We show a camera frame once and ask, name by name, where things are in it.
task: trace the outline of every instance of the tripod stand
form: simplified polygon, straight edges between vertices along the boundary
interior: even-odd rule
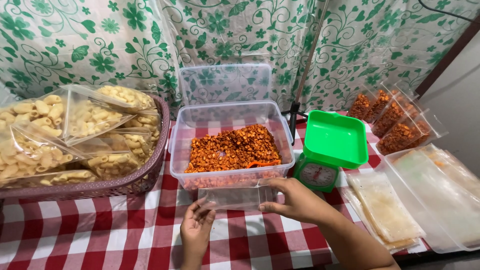
[[[289,123],[288,126],[290,128],[290,132],[292,133],[292,138],[293,138],[292,145],[295,144],[295,129],[297,127],[297,114],[301,115],[305,118],[308,118],[308,115],[306,115],[303,112],[299,112],[299,108],[300,108],[299,99],[300,99],[303,87],[305,85],[305,80],[307,79],[308,70],[310,69],[310,64],[312,62],[313,54],[315,53],[315,48],[317,47],[318,37],[320,36],[320,33],[322,32],[322,24],[324,22],[328,2],[329,2],[329,0],[325,0],[324,8],[322,10],[322,15],[320,16],[320,20],[318,21],[317,31],[315,32],[315,38],[313,39],[313,42],[312,42],[312,48],[310,49],[310,53],[308,55],[307,62],[305,63],[305,69],[303,70],[303,74],[302,74],[302,77],[301,77],[301,80],[300,80],[300,83],[299,83],[299,89],[297,91],[297,95],[295,96],[295,101],[292,102],[292,105],[290,106],[290,110],[282,112],[282,115],[290,114],[290,123]]]

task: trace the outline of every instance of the wall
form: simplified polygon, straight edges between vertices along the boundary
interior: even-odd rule
[[[420,99],[450,132],[434,144],[480,176],[480,33]]]

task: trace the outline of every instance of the cable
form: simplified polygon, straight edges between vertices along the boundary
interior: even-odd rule
[[[418,1],[419,1],[420,5],[422,5],[424,8],[426,8],[428,10],[443,13],[443,14],[447,14],[447,15],[450,15],[450,16],[454,16],[456,18],[460,18],[460,19],[463,19],[463,20],[466,20],[466,21],[469,21],[469,22],[472,22],[472,23],[480,24],[479,22],[476,22],[472,19],[468,19],[467,17],[464,17],[464,16],[460,16],[460,15],[457,15],[457,14],[453,14],[451,12],[446,12],[446,11],[430,8],[427,5],[425,5],[421,0],[418,0]]]

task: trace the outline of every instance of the metal pole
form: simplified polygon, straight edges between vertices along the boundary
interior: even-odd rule
[[[305,85],[305,80],[307,79],[308,70],[310,69],[310,63],[312,62],[313,54],[315,53],[315,48],[317,47],[318,37],[322,32],[322,25],[324,23],[328,2],[329,0],[325,0],[325,4],[322,10],[322,15],[320,16],[320,20],[318,21],[317,32],[315,33],[315,38],[313,39],[312,48],[310,49],[310,53],[308,55],[307,62],[305,64],[305,69],[303,70],[303,74],[299,83],[299,89],[297,91],[297,96],[295,97],[295,103],[298,103],[301,96],[301,92],[303,90],[303,86]]]

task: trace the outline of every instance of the orange scoop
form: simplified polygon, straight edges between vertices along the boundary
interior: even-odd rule
[[[279,163],[280,160],[275,160],[275,161],[272,161],[272,162],[268,162],[268,163],[262,163],[262,162],[258,162],[258,161],[252,161],[248,164],[247,166],[247,169],[251,168],[252,166],[272,166],[272,165],[275,165],[277,163]]]

